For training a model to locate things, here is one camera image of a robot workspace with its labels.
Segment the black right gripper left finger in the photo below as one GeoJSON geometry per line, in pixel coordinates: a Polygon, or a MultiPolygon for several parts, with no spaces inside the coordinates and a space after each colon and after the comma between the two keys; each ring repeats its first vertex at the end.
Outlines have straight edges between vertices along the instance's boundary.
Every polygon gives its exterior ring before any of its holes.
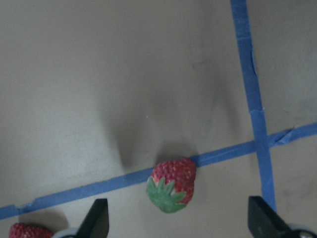
{"type": "Polygon", "coordinates": [[[79,227],[77,238],[106,238],[109,233],[108,202],[96,199],[79,227]]]}

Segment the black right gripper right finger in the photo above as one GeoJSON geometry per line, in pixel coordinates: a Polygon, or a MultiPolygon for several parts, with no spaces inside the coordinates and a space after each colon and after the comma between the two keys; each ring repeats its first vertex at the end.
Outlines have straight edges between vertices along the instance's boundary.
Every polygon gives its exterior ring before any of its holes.
{"type": "Polygon", "coordinates": [[[248,228],[254,238],[296,238],[292,230],[260,196],[248,198],[248,228]]]}

